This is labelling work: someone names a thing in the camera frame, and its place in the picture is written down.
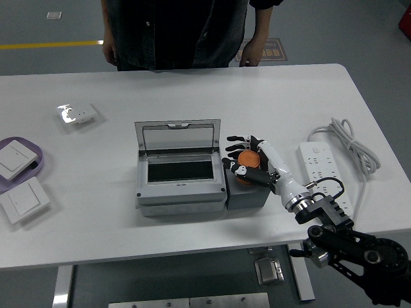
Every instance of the robotic hand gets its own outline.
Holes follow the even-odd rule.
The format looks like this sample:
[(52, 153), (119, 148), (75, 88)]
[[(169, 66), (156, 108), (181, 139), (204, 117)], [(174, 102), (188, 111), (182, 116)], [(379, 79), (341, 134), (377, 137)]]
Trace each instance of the robotic hand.
[[(344, 211), (335, 202), (343, 192), (344, 185), (335, 178), (322, 178), (317, 182), (301, 185), (293, 178), (290, 169), (277, 151), (263, 139), (254, 136), (231, 136), (228, 141), (241, 141), (229, 146), (225, 150), (233, 159), (223, 158), (226, 169), (230, 169), (238, 178), (252, 182), (256, 185), (269, 187), (270, 190), (281, 197), (281, 203), (289, 212), (294, 212), (299, 224), (306, 223), (313, 218), (320, 218), (325, 225), (335, 225), (337, 228), (350, 228), (353, 221), (345, 215)], [(260, 157), (260, 169), (239, 165), (236, 159), (244, 150), (252, 150)], [(335, 196), (324, 196), (319, 201), (314, 200), (309, 188), (325, 180), (336, 180), (342, 191)]]
[[(238, 178), (256, 185), (269, 187), (281, 196), (285, 209), (295, 213), (298, 223), (319, 218), (323, 225), (308, 229), (304, 250), (292, 250), (292, 257), (310, 258), (318, 267), (330, 265), (364, 289), (373, 304), (396, 305), (401, 300), (411, 302), (411, 261), (405, 249), (390, 239), (378, 239), (373, 235), (356, 232), (354, 222), (335, 201), (344, 186), (335, 178), (323, 178), (317, 182), (301, 185), (293, 176), (277, 151), (267, 142), (254, 136), (231, 136), (228, 141), (240, 141), (229, 146), (229, 158), (223, 158), (226, 169)], [(260, 168), (245, 167), (237, 162), (244, 150), (252, 150), (260, 157)], [(342, 191), (335, 196), (325, 196), (315, 201), (312, 188), (324, 180), (336, 180)], [(340, 261), (345, 260), (363, 266), (364, 274), (358, 276)]]

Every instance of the purple plate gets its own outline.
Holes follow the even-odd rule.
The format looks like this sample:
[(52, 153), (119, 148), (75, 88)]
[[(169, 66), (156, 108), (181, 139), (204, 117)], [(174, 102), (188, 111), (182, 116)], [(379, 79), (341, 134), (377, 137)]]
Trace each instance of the purple plate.
[(0, 194), (3, 194), (6, 191), (12, 189), (13, 187), (16, 187), (22, 184), (24, 181), (27, 181), (29, 178), (32, 178), (33, 176), (36, 175), (36, 173), (40, 171), (41, 167), (44, 165), (42, 150), (38, 146), (36, 146), (34, 143), (22, 137), (10, 137), (10, 138), (3, 139), (2, 141), (0, 141), (0, 150), (3, 149), (7, 144), (11, 143), (13, 140), (19, 141), (22, 145), (24, 145), (25, 147), (29, 148), (30, 150), (32, 150), (34, 153), (37, 154), (38, 157), (35, 160), (35, 162), (37, 163), (37, 167), (32, 169), (30, 166), (28, 166), (26, 169), (21, 171), (11, 181), (6, 180), (3, 176), (0, 175)]

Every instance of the transparent lid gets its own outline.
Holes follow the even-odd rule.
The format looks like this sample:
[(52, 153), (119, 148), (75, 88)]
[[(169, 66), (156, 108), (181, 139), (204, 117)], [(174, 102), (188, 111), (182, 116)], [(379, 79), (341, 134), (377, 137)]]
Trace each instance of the transparent lid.
[(218, 147), (220, 120), (135, 122), (140, 151)]

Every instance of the orange object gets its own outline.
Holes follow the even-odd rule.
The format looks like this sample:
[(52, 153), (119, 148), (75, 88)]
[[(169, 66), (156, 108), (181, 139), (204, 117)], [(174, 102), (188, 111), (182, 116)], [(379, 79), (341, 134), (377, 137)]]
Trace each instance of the orange object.
[[(246, 166), (246, 167), (259, 167), (259, 156), (256, 152), (251, 150), (245, 150), (238, 155), (238, 164)], [(237, 178), (237, 180), (242, 184), (250, 185), (250, 182), (244, 181), (241, 178)]]

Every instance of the power strip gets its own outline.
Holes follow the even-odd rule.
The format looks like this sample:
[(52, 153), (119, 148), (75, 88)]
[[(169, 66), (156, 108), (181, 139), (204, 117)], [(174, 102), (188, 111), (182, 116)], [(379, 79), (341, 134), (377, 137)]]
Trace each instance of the power strip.
[[(328, 143), (326, 142), (302, 142), (297, 149), (297, 156), (304, 172), (304, 180), (315, 182), (321, 178), (337, 178), (340, 181), (341, 175), (338, 172), (337, 164)], [(336, 195), (341, 191), (340, 184), (336, 181), (326, 180), (311, 189), (312, 193), (323, 193)], [(347, 191), (335, 200), (340, 208), (348, 215), (353, 215), (353, 207), (349, 201)]]

